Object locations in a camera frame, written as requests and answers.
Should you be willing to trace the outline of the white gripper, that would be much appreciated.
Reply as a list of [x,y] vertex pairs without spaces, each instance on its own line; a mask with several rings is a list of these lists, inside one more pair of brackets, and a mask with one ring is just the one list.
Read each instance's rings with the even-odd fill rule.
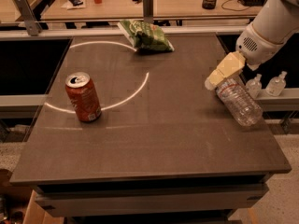
[[256,70],[270,60],[280,49],[281,43],[273,43],[260,36],[250,23],[237,39],[235,49],[230,52],[205,80],[209,91],[215,90],[226,78],[238,75],[245,66]]

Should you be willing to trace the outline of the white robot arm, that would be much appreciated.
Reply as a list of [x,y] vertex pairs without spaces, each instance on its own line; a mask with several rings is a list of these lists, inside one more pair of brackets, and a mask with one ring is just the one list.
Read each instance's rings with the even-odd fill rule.
[[298,29],[299,0],[267,0],[236,40],[235,51],[226,55],[206,78],[205,87],[215,90],[245,65],[256,70],[273,58]]

